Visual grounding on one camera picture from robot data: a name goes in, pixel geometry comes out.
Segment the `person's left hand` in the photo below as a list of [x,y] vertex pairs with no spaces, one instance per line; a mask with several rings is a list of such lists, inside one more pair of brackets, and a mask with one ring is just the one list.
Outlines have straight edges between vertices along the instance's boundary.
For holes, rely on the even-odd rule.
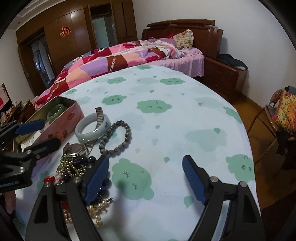
[[16,209],[16,193],[15,190],[4,193],[4,200],[6,211],[8,214],[12,214],[12,212]]

